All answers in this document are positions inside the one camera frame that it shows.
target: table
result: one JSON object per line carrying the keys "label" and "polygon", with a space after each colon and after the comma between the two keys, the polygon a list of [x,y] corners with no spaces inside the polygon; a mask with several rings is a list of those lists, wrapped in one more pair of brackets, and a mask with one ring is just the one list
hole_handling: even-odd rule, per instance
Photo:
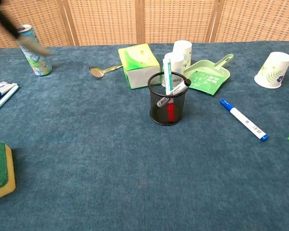
{"label": "table", "polygon": [[[275,90],[253,78],[289,42],[194,43],[192,63],[232,53],[214,96],[189,90],[183,119],[149,117],[148,88],[130,90],[126,45],[53,47],[53,72],[35,76],[20,49],[0,49],[0,81],[20,88],[0,109],[16,189],[0,199],[0,230],[289,230],[289,69]],[[172,44],[150,44],[161,63]],[[226,98],[269,136],[257,139]]]}

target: metal spoon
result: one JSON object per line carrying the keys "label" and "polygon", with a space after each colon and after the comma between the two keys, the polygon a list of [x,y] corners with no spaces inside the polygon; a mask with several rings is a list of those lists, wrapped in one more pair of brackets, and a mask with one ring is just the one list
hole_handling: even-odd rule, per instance
{"label": "metal spoon", "polygon": [[89,72],[97,78],[102,78],[106,73],[114,71],[120,67],[123,67],[122,65],[116,65],[116,66],[111,66],[109,68],[106,68],[104,70],[101,70],[100,68],[96,67],[96,66],[90,66],[89,67]]}

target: dustpan handle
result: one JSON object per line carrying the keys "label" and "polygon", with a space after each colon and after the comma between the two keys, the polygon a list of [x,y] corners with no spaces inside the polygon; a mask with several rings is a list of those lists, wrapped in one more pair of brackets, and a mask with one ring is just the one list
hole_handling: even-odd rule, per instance
{"label": "dustpan handle", "polygon": [[220,61],[218,61],[214,67],[222,67],[229,63],[233,59],[233,54],[228,54],[224,58],[222,58]]}

